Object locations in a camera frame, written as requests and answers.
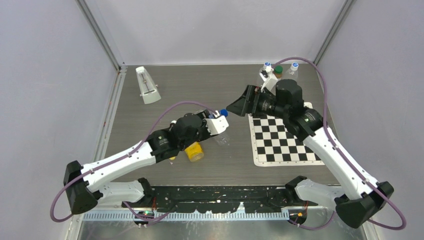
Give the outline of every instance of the green bottle cap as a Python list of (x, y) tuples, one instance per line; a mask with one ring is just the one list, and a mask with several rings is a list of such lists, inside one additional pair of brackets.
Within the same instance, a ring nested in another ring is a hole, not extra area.
[(283, 72), (283, 67), (281, 65), (278, 65), (274, 68), (274, 73), (281, 74)]

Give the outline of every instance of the robotic arm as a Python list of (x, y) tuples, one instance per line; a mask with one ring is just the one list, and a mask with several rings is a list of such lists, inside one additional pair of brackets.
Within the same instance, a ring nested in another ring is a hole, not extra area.
[[(371, 189), (330, 143), (323, 127), (322, 116), (314, 109), (304, 107), (302, 88), (292, 79), (283, 79), (275, 85), (275, 95), (267, 88), (248, 85), (243, 95), (226, 108), (238, 116), (251, 114), (254, 118), (270, 115), (283, 120), (288, 132), (311, 148), (325, 163), (341, 185), (327, 186), (298, 176), (286, 188), (304, 201), (311, 201), (337, 212), (350, 227), (358, 228), (385, 205), (385, 201)], [(349, 161), (366, 177), (366, 180), (386, 197), (394, 192), (388, 182), (378, 182), (348, 154), (337, 141), (330, 128), (327, 129), (337, 147)]]
[(145, 200), (150, 201), (152, 190), (146, 179), (140, 178), (132, 182), (111, 181), (138, 168), (175, 157), (194, 142), (214, 137), (224, 132), (228, 126), (225, 116), (219, 113), (211, 114), (208, 110), (197, 114), (187, 113), (173, 121), (168, 128), (154, 131), (140, 147), (141, 142), (113, 156), (84, 165), (78, 161), (70, 162), (66, 166), (64, 185), (98, 166), (123, 158), (88, 174), (66, 189), (71, 213), (82, 214), (104, 203), (134, 203), (145, 196)]

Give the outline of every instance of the gray wood tabletop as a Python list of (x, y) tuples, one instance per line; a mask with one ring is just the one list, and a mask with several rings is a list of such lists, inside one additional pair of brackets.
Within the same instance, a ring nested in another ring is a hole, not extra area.
[[(241, 96), (246, 85), (255, 85), (260, 65), (175, 65), (147, 66), (158, 85), (161, 100), (144, 104), (140, 97), (135, 66), (128, 67), (119, 99), (106, 156), (134, 145), (148, 133), (159, 115), (179, 101), (197, 101), (213, 109), (223, 109)], [(323, 113), (323, 91), (314, 69), (299, 66), (298, 84), (303, 99)], [(162, 129), (186, 113), (202, 110), (195, 105), (182, 105), (169, 112), (156, 126)], [(337, 184), (324, 165), (273, 166), (254, 165), (248, 117), (230, 113), (227, 118), (229, 146), (218, 146), (214, 139), (201, 142), (205, 156), (190, 162), (180, 152), (172, 164), (158, 164), (134, 170), (116, 181), (129, 182), (146, 178), (152, 185), (284, 185), (302, 175), (322, 184)]]

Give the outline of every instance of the blue bottle cap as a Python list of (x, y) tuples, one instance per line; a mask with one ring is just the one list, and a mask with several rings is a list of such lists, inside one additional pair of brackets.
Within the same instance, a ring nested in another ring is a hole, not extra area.
[(221, 114), (224, 117), (227, 117), (228, 116), (228, 111), (226, 109), (221, 109), (221, 110), (219, 110), (219, 114)]

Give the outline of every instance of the yellow container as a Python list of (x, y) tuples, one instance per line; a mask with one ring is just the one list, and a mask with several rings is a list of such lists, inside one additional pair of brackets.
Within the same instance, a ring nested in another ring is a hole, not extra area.
[(205, 153), (203, 152), (202, 146), (200, 146), (200, 143), (195, 141), (193, 144), (188, 146), (184, 152), (187, 154), (188, 159), (190, 162), (196, 162), (202, 159), (205, 156)]

